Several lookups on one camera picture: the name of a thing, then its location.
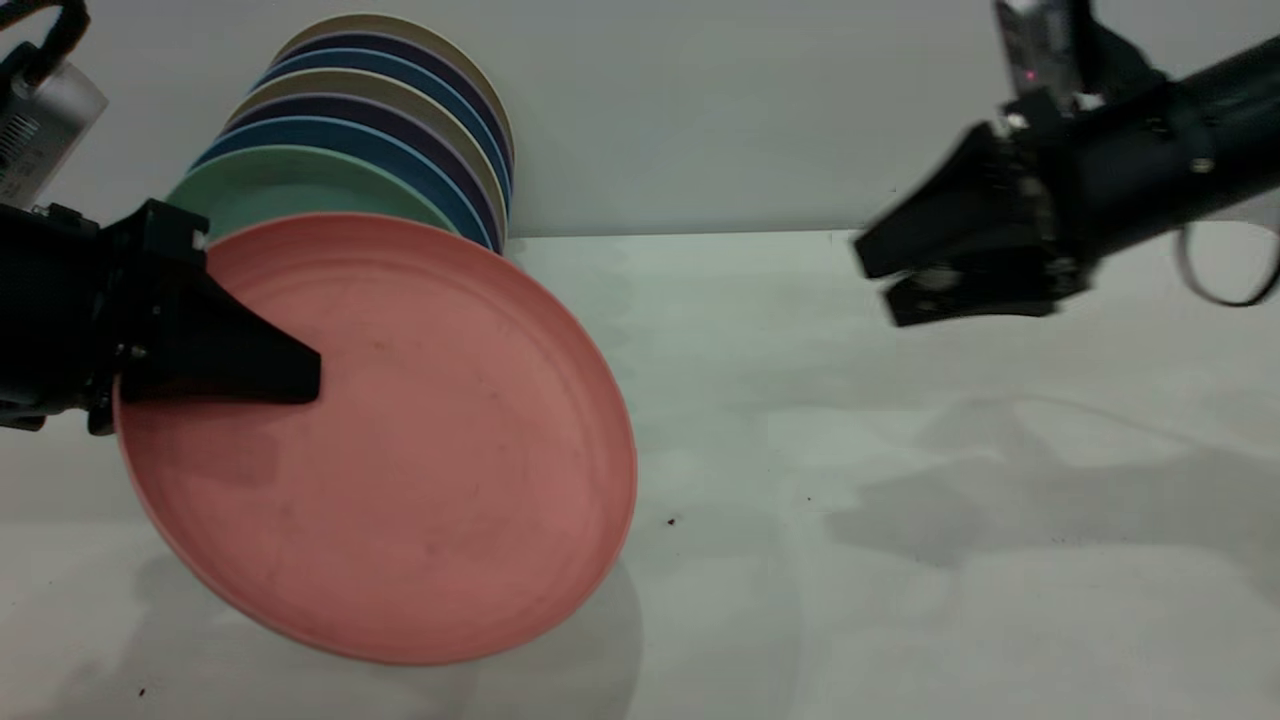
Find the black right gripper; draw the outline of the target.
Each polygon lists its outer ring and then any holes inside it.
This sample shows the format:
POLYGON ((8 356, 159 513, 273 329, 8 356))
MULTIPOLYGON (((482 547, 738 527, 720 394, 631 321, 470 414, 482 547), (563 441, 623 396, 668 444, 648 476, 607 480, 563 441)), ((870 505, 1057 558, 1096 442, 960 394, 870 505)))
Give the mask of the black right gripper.
POLYGON ((911 273, 884 291, 895 325, 1047 316, 1088 287, 1094 261, 1070 218, 1070 119, 1048 90, 1019 95, 1002 108, 1006 137, 974 124, 854 241, 864 277, 911 273))

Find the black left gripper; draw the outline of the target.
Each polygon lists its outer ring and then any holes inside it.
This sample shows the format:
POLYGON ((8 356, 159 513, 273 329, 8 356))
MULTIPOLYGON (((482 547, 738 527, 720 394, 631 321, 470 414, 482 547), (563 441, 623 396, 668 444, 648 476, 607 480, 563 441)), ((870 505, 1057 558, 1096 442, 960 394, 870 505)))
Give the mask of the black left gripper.
POLYGON ((113 225, 52 205, 3 206, 3 427, 40 430, 68 410, 92 436, 125 402, 311 404, 320 352, 210 274, 209 220, 157 200, 113 225), (110 290, 110 343, 106 315, 110 290))

